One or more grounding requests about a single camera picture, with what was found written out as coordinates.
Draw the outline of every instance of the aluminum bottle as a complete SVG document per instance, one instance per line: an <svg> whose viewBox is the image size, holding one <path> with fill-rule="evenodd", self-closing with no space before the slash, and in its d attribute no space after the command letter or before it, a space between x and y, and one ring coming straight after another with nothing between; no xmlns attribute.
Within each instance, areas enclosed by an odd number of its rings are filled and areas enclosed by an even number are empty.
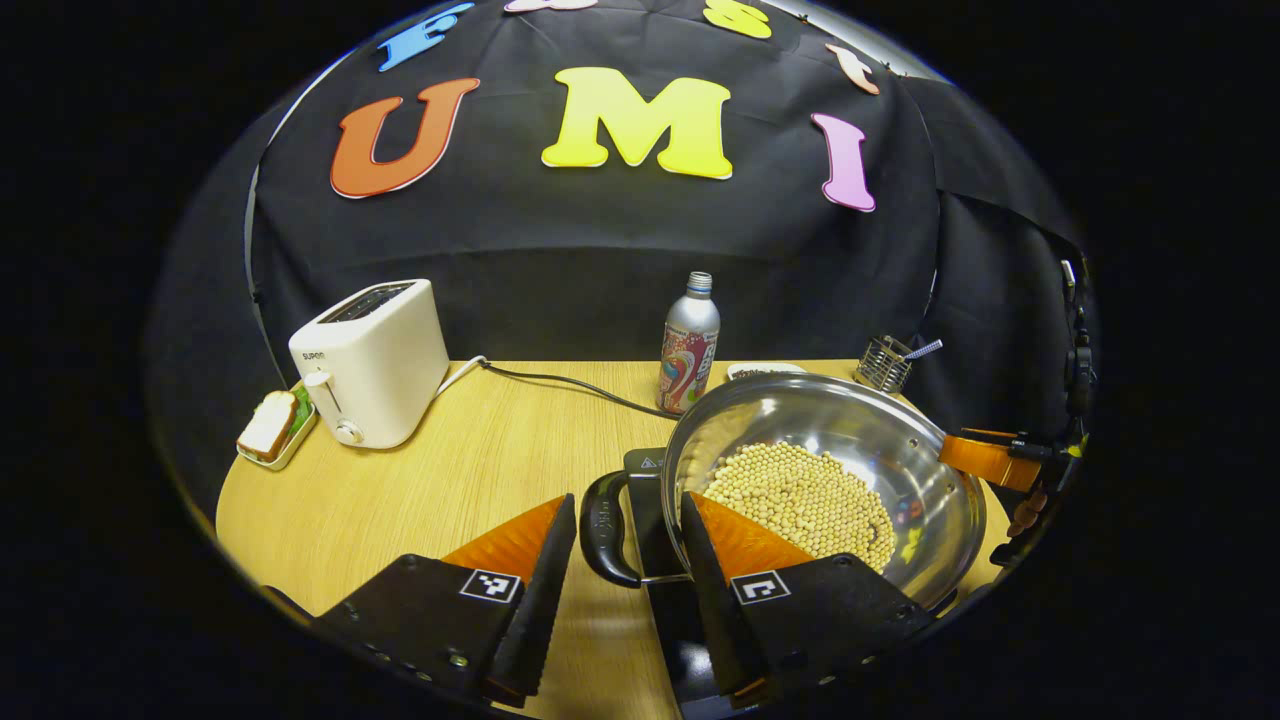
<svg viewBox="0 0 1280 720"><path fill-rule="evenodd" d="M685 296L667 313L658 407L667 413L684 413L707 392L718 337L719 310L712 302L712 277L708 273L689 273Z"/></svg>

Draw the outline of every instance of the black cloth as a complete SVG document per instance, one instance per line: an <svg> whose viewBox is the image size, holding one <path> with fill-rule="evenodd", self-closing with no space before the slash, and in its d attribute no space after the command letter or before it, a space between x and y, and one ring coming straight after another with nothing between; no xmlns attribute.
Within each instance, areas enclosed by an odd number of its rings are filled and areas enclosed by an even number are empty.
<svg viewBox="0 0 1280 720"><path fill-rule="evenodd" d="M1034 164L961 91L876 65L881 94L867 95L822 31L767 8L773 37L754 40L707 23L700 0L522 15L479 3L440 44L376 72L378 44L452 5L357 47L266 147L301 86L282 100L215 168L178 232L147 341L150 391L161 446L210 516L237 433L282 383L242 263L259 159L252 273L289 383L293 332L369 284L429 278L451 357L655 360L668 306L690 270L705 270L719 357L856 357L872 334L941 337L906 389L941 427L1061 429L1059 261L1080 274L1079 237ZM604 165L545 167L566 99L554 74L573 67L616 68L646 100L677 77L727 87L733 177L663 170L666 138L628 167L607 132ZM416 137L417 92L460 77L481 85L430 173L364 200L330 188L343 117L406 99L375 151L398 158ZM812 113L865 132L874 211L823 197L827 143Z"/></svg>

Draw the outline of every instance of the wooden table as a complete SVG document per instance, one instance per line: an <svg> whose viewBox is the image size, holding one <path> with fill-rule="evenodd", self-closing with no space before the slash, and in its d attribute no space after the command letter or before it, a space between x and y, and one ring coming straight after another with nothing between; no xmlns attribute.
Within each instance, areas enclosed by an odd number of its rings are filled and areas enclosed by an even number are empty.
<svg viewBox="0 0 1280 720"><path fill-rule="evenodd" d="M792 363L845 379L858 365ZM641 404L653 402L658 386L657 361L494 364L577 378ZM716 363L712 386L726 382L727 366ZM218 538L255 582L320 615L402 553L440 557L552 497L581 500L593 480L622 469L627 450L666 446L673 427L562 383L476 368L394 450L342 446L316 427L278 473L237 456L219 498ZM986 559L1009 527L983 489L984 550L961 592L995 579L998 568ZM626 547L636 565L635 543ZM539 694L517 712L678 717L646 593L605 583L575 550Z"/></svg>

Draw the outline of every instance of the pink letter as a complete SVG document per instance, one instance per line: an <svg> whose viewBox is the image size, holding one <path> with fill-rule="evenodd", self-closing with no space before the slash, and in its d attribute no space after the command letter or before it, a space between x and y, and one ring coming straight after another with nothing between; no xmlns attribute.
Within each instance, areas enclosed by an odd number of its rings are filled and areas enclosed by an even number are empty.
<svg viewBox="0 0 1280 720"><path fill-rule="evenodd" d="M814 113L809 115L827 136L827 158L831 160L831 179L822 186L822 193L836 205L870 213L876 199L867 192L863 173L863 131L845 120Z"/></svg>

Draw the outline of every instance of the toaster slot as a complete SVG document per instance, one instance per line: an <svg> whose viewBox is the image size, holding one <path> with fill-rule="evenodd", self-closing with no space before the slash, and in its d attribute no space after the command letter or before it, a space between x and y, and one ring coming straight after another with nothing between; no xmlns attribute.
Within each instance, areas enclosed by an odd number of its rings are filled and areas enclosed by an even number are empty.
<svg viewBox="0 0 1280 720"><path fill-rule="evenodd" d="M342 307L334 310L317 324L325 323L346 323L348 320L358 320L361 318L367 318L374 314L379 307L387 305L397 295L404 292L406 290L413 287L413 283L396 283L385 284L381 287L375 287L367 292L364 292L353 297L349 302Z"/></svg>

